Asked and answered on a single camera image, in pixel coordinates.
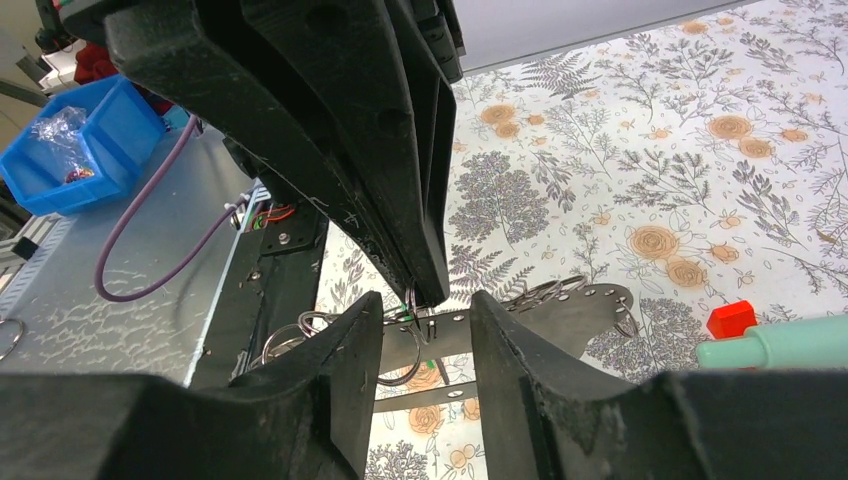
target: mint green tube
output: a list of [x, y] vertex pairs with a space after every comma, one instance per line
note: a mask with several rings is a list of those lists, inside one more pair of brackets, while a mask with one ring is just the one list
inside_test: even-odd
[[848, 315], [758, 325], [695, 354], [702, 368], [848, 367]]

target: gray metal surface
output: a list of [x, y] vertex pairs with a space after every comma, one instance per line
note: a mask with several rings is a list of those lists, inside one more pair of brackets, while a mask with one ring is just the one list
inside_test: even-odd
[[[177, 135], [167, 134], [157, 147], [144, 180]], [[251, 186], [221, 138], [211, 129], [192, 138], [130, 222], [107, 265], [112, 291], [131, 292], [169, 271], [221, 214], [224, 203]], [[110, 303], [94, 291], [94, 263], [129, 201], [79, 215], [10, 309], [9, 316], [25, 321], [28, 332], [0, 362], [0, 372], [143, 371], [185, 380], [202, 347], [199, 340], [236, 233], [219, 229], [194, 262], [160, 291], [136, 302]], [[0, 330], [0, 348], [7, 336]]]
[[455, 0], [470, 73], [597, 44], [753, 0]]

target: clear plastic bag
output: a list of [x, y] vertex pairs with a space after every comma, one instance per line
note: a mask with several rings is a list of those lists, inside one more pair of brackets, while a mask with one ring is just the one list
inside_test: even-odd
[[94, 176], [94, 170], [85, 156], [77, 133], [85, 124], [84, 108], [65, 107], [50, 118], [41, 118], [32, 125], [32, 134], [47, 142], [56, 158], [56, 168], [65, 183]]

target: floral pattern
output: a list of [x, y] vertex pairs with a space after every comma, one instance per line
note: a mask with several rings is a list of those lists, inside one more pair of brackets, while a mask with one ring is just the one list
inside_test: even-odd
[[[846, 0], [766, 0], [461, 80], [438, 310], [574, 273], [620, 283], [638, 335], [582, 360], [632, 382], [696, 368], [726, 303], [761, 323], [848, 312], [846, 19]], [[398, 304], [335, 227], [322, 275], [319, 309]], [[443, 363], [474, 378], [470, 354]], [[427, 365], [378, 398], [444, 383]], [[376, 414], [368, 478], [487, 478], [480, 414]]]

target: purple cable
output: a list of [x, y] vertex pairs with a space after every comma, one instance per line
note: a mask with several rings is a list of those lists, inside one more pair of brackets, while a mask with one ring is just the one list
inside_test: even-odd
[[103, 275], [106, 271], [106, 261], [109, 259], [109, 254], [112, 253], [112, 249], [115, 248], [115, 244], [118, 242], [118, 238], [120, 238], [121, 233], [124, 232], [124, 229], [127, 227], [127, 224], [130, 223], [132, 217], [138, 212], [141, 205], [147, 200], [147, 197], [150, 196], [150, 193], [153, 192], [153, 189], [156, 188], [156, 185], [162, 181], [162, 178], [165, 177], [165, 174], [168, 173], [168, 169], [171, 168], [171, 165], [174, 164], [177, 157], [180, 156], [180, 153], [183, 151], [186, 143], [188, 143], [189, 138], [191, 138], [191, 133], [194, 131], [195, 126], [197, 125], [197, 117], [192, 115], [188, 123], [185, 126], [185, 130], [180, 135], [180, 138], [177, 140], [174, 148], [171, 149], [171, 153], [165, 157], [165, 161], [162, 162], [162, 165], [156, 170], [156, 173], [150, 177], [150, 180], [147, 181], [147, 184], [144, 185], [144, 188], [141, 189], [141, 192], [138, 193], [138, 196], [130, 203], [130, 206], [127, 207], [127, 210], [121, 215], [121, 218], [118, 220], [118, 223], [115, 224], [115, 228], [112, 229], [112, 232], [109, 234], [109, 237], [106, 238], [106, 243], [103, 245], [103, 250], [100, 251], [100, 256], [97, 258], [97, 264], [94, 267], [94, 288], [97, 290], [97, 293], [109, 300], [110, 302], [132, 302], [133, 300], [138, 300], [139, 298], [146, 297], [150, 295], [154, 291], [156, 291], [162, 285], [168, 283], [172, 278], [174, 278], [180, 271], [185, 268], [186, 265], [191, 262], [200, 250], [206, 245], [206, 242], [212, 237], [215, 231], [221, 226], [222, 223], [227, 221], [230, 215], [238, 209], [240, 205], [244, 205], [247, 203], [244, 197], [239, 197], [239, 200], [235, 205], [227, 208], [217, 220], [212, 225], [212, 227], [203, 235], [203, 238], [194, 246], [191, 252], [177, 265], [173, 270], [165, 274], [164, 277], [160, 278], [156, 282], [154, 282], [149, 287], [140, 290], [135, 293], [131, 293], [129, 295], [115, 295], [113, 293], [109, 293], [106, 291], [106, 285], [103, 282]]

